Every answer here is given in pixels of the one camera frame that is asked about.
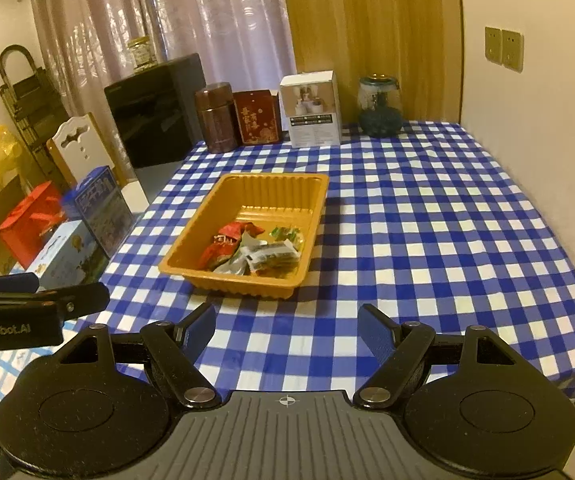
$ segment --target checkered tablecloth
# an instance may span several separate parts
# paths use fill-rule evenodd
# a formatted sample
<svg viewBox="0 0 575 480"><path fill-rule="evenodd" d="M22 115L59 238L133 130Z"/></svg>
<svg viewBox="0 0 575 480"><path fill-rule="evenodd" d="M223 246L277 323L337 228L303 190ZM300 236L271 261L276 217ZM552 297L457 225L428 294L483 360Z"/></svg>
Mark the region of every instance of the checkered tablecloth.
<svg viewBox="0 0 575 480"><path fill-rule="evenodd" d="M247 171L330 175L310 272L288 300L223 297L157 269L219 177ZM211 301L217 329L197 365L221 392L351 396L377 367L357 338L357 308L370 302L437 332L491 327L575 398L575 270L518 186L458 124L410 123L388 140L348 131L332 148L285 143L212 155L201 144L102 281L112 302L77 328L103 322L138 331ZM0 399L29 359L48 351L0 352ZM432 371L431 378L448 372Z"/></svg>

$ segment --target electrical outlet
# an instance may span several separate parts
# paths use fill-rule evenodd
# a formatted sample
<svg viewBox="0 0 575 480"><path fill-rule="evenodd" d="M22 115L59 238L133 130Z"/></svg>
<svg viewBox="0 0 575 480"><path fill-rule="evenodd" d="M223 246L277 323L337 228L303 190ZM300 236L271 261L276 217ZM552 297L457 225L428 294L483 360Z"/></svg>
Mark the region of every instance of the electrical outlet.
<svg viewBox="0 0 575 480"><path fill-rule="evenodd" d="M523 35L503 30L503 66L523 72Z"/></svg>
<svg viewBox="0 0 575 480"><path fill-rule="evenodd" d="M499 65L503 63L501 44L501 29L485 27L485 57Z"/></svg>

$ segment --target metal screw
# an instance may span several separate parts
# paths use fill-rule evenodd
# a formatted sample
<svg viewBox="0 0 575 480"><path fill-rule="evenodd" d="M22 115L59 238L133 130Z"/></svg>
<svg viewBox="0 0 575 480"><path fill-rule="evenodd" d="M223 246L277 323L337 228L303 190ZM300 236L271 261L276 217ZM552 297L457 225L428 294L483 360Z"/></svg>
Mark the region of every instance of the metal screw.
<svg viewBox="0 0 575 480"><path fill-rule="evenodd" d="M370 388L363 388L359 392L359 397L368 404L379 404L386 402L391 397L391 394L385 388L371 386Z"/></svg>
<svg viewBox="0 0 575 480"><path fill-rule="evenodd" d="M203 404L204 402L210 402L210 400L214 399L216 394L212 388L197 386L196 388L190 388L189 390L186 390L183 396L190 402Z"/></svg>

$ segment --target yellow plastic tray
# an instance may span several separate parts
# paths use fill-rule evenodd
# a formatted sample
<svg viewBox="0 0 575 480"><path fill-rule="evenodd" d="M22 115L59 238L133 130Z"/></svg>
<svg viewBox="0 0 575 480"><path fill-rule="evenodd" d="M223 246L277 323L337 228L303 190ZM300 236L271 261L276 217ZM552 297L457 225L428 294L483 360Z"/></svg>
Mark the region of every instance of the yellow plastic tray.
<svg viewBox="0 0 575 480"><path fill-rule="evenodd" d="M289 298L307 274L329 181L327 175L308 173L222 176L165 254L159 270L181 275L192 285L208 290ZM259 238L268 241L273 241L270 232L277 225L299 228L304 243L296 269L284 278L233 276L197 269L199 257L212 243L212 237L232 221L253 222L264 228Z"/></svg>

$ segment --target red gift bag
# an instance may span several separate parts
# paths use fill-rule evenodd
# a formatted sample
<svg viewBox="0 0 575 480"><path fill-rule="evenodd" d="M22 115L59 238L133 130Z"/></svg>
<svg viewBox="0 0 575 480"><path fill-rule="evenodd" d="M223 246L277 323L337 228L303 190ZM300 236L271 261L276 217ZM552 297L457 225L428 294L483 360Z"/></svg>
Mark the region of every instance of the red gift bag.
<svg viewBox="0 0 575 480"><path fill-rule="evenodd" d="M51 182L44 182L21 200L0 225L1 240L27 269L43 248L43 235L64 219L61 195Z"/></svg>

